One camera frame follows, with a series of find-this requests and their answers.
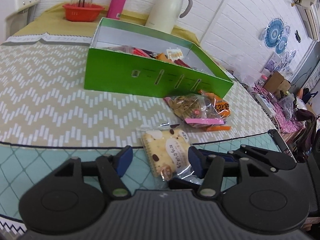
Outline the biscuit packet with dots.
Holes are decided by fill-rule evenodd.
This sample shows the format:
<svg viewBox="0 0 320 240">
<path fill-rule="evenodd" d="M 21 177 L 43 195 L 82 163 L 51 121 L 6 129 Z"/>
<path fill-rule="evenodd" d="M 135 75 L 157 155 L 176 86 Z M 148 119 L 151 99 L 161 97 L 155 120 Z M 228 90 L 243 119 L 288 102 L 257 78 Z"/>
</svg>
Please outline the biscuit packet with dots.
<svg viewBox="0 0 320 240">
<path fill-rule="evenodd" d="M 188 158 L 191 142 L 180 125 L 142 128 L 139 133 L 155 178 L 170 181 L 172 178 L 184 179 L 193 175 Z"/>
</svg>

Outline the pink nut bag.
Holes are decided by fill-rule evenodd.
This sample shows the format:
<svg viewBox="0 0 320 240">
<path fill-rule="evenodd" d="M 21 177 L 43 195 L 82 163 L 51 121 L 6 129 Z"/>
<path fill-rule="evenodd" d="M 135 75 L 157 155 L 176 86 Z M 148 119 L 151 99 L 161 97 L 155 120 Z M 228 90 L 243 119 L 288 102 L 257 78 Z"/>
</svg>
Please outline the pink nut bag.
<svg viewBox="0 0 320 240">
<path fill-rule="evenodd" d="M 164 101 L 176 116 L 193 128 L 208 128 L 225 124 L 212 101 L 205 95 L 167 96 Z"/>
</svg>

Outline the orange peanut snack bag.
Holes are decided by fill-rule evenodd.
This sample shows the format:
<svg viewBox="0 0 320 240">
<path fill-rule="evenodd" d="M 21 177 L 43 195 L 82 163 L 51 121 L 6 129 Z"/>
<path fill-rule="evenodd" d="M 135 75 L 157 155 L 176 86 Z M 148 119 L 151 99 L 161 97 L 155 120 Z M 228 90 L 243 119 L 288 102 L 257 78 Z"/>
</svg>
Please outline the orange peanut snack bag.
<svg viewBox="0 0 320 240">
<path fill-rule="evenodd" d="M 224 121 L 224 124 L 212 125 L 205 128 L 204 130 L 206 132 L 230 131 L 231 126 L 228 126 L 226 124 L 226 119 L 231 115 L 229 103 L 214 93 L 209 93 L 204 90 L 200 90 L 199 93 L 206 96 L 211 101 L 212 106 L 215 108 L 220 118 Z"/>
</svg>

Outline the sausage snack packet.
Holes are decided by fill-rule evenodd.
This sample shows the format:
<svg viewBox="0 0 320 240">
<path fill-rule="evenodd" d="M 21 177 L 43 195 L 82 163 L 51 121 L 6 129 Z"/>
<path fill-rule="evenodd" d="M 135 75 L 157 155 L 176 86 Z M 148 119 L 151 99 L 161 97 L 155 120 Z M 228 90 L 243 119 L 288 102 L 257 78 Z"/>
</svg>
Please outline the sausage snack packet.
<svg viewBox="0 0 320 240">
<path fill-rule="evenodd" d="M 167 49 L 167 58 L 171 60 L 173 63 L 185 67 L 185 68 L 191 68 L 189 65 L 187 65 L 182 59 L 184 58 L 183 53 L 181 49 Z"/>
</svg>

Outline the red candy packet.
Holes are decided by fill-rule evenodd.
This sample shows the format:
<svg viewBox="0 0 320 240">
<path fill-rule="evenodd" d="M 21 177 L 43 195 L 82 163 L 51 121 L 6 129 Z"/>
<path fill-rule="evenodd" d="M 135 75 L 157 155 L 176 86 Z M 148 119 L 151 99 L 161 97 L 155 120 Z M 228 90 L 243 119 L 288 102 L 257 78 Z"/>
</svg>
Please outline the red candy packet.
<svg viewBox="0 0 320 240">
<path fill-rule="evenodd" d="M 151 58 L 151 56 L 148 53 L 138 48 L 133 48 L 132 53 L 133 55 Z"/>
</svg>

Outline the brown date snack packet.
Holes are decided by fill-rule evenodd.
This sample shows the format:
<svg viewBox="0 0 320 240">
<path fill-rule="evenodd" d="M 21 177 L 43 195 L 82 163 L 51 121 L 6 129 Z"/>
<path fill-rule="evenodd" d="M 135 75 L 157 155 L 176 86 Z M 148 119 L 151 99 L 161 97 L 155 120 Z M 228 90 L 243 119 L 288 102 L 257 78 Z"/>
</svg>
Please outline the brown date snack packet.
<svg viewBox="0 0 320 240">
<path fill-rule="evenodd" d="M 113 47 L 103 47 L 103 50 L 117 51 L 121 53 L 132 54 L 133 48 L 131 46 L 113 46 Z"/>
</svg>

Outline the orange snack packet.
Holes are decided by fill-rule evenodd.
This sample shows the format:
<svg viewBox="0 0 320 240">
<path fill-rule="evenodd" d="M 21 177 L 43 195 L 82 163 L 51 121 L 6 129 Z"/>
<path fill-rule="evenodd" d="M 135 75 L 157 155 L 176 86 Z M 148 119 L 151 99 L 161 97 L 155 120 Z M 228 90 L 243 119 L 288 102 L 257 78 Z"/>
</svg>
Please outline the orange snack packet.
<svg viewBox="0 0 320 240">
<path fill-rule="evenodd" d="M 159 60 L 159 61 L 172 63 L 172 60 L 171 60 L 171 59 L 168 59 L 164 53 L 158 54 L 158 55 L 156 56 L 156 59 Z"/>
</svg>

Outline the patterned table cloth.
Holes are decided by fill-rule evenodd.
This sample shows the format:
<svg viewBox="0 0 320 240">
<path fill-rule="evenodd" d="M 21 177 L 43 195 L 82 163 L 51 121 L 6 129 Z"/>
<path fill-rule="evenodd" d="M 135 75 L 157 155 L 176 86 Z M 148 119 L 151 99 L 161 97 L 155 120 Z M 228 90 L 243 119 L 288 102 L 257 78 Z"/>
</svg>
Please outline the patterned table cloth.
<svg viewBox="0 0 320 240">
<path fill-rule="evenodd" d="M 1 46 L 1 234 L 25 232 L 20 197 L 71 157 L 91 161 L 133 147 L 123 181 L 159 189 L 140 129 L 178 118 L 161 98 L 84 89 L 89 38 L 17 37 Z"/>
</svg>

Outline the white power strip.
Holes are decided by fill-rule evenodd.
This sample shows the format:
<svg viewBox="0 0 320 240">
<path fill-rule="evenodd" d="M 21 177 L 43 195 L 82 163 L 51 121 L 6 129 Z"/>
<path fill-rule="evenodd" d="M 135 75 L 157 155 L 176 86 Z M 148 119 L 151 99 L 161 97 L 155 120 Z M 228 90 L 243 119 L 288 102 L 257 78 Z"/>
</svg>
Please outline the white power strip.
<svg viewBox="0 0 320 240">
<path fill-rule="evenodd" d="M 276 115 L 275 107 L 272 103 L 268 102 L 263 96 L 260 94 L 255 94 L 256 100 L 261 105 L 262 109 L 270 116 L 274 117 Z"/>
</svg>

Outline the green cardboard box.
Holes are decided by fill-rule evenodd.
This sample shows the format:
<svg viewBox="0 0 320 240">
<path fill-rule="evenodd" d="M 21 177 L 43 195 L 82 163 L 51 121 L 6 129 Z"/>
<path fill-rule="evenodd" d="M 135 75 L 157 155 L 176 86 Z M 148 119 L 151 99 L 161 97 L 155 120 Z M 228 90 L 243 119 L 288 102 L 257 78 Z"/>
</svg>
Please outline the green cardboard box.
<svg viewBox="0 0 320 240">
<path fill-rule="evenodd" d="M 182 60 L 191 68 L 102 49 L 113 46 L 131 46 L 156 54 L 179 48 Z M 142 25 L 102 18 L 89 46 L 86 90 L 157 98 L 205 90 L 223 98 L 232 85 L 231 79 L 199 46 Z"/>
</svg>

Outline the yellow cloth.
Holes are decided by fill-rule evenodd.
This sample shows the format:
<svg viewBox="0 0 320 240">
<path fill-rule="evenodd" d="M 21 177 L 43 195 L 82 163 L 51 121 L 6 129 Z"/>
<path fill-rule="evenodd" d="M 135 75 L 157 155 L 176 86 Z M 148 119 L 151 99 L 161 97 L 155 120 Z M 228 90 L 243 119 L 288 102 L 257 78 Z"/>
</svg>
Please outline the yellow cloth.
<svg viewBox="0 0 320 240">
<path fill-rule="evenodd" d="M 48 33 L 50 35 L 92 37 L 100 19 L 103 16 L 106 16 L 106 10 L 103 10 L 93 22 L 72 22 L 65 18 L 65 9 L 62 5 L 64 4 L 60 3 L 47 9 L 39 17 L 33 20 L 33 22 L 16 32 L 13 36 Z M 147 18 L 147 14 L 124 10 L 120 20 L 144 26 Z M 198 46 L 200 45 L 200 42 L 194 33 L 177 25 L 174 26 L 171 34 L 193 42 Z"/>
</svg>

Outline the red plastic basket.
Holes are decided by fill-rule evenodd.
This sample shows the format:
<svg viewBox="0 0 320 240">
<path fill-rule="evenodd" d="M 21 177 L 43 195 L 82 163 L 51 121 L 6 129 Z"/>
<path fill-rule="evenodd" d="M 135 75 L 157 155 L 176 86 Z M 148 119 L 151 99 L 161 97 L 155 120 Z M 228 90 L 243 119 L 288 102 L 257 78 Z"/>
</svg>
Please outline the red plastic basket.
<svg viewBox="0 0 320 240">
<path fill-rule="evenodd" d="M 65 18 L 72 22 L 93 22 L 104 10 L 104 7 L 97 4 L 85 3 L 84 7 L 76 6 L 75 4 L 64 4 Z"/>
</svg>

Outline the cream thermos jug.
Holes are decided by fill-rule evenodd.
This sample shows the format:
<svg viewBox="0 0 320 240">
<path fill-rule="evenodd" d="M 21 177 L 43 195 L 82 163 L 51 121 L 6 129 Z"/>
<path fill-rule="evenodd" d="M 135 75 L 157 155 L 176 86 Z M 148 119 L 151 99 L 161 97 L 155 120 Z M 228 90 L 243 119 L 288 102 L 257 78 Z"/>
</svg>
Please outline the cream thermos jug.
<svg viewBox="0 0 320 240">
<path fill-rule="evenodd" d="M 193 0 L 157 0 L 145 26 L 171 34 L 177 20 L 187 16 L 192 6 Z"/>
</svg>

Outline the pink thermos bottle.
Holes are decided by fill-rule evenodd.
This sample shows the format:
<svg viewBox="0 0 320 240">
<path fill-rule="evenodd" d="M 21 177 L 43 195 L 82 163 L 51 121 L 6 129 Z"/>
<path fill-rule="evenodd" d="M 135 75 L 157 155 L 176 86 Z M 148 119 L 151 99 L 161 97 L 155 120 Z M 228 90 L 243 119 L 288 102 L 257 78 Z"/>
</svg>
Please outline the pink thermos bottle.
<svg viewBox="0 0 320 240">
<path fill-rule="evenodd" d="M 119 20 L 126 0 L 111 0 L 107 11 L 107 18 Z"/>
</svg>

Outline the white water dispenser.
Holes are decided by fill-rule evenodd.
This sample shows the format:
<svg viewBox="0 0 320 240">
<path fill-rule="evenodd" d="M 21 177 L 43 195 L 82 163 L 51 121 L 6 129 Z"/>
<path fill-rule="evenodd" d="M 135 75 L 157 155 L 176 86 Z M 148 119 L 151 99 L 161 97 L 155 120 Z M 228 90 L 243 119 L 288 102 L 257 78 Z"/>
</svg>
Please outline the white water dispenser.
<svg viewBox="0 0 320 240">
<path fill-rule="evenodd" d="M 30 7 L 35 6 L 40 0 L 1 0 L 1 30 L 9 35 L 17 25 L 27 25 L 27 14 Z"/>
</svg>

